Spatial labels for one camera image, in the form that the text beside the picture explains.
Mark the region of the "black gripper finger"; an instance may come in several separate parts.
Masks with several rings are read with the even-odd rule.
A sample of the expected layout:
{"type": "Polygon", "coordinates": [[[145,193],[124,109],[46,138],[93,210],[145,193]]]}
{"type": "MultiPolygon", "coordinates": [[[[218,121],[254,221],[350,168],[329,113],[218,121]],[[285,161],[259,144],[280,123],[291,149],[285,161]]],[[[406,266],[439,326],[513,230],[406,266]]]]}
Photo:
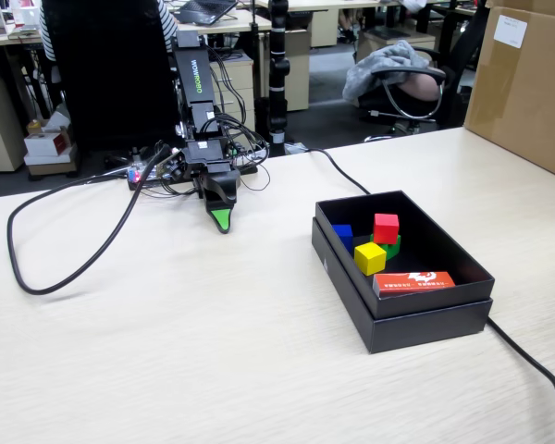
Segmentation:
{"type": "Polygon", "coordinates": [[[212,218],[218,231],[228,234],[231,228],[231,213],[234,202],[224,202],[220,198],[206,197],[204,199],[206,213],[212,218]]]}
{"type": "Polygon", "coordinates": [[[237,202],[239,173],[207,173],[202,178],[203,198],[207,208],[232,208],[237,202]]]}

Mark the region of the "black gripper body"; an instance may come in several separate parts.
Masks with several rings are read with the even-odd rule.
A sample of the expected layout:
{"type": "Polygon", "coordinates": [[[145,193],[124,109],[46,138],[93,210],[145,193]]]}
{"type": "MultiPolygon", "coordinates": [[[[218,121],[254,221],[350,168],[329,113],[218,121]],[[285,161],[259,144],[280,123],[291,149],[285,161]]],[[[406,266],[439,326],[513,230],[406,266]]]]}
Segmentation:
{"type": "Polygon", "coordinates": [[[185,179],[206,179],[217,183],[238,182],[239,171],[229,160],[186,163],[185,179]]]}

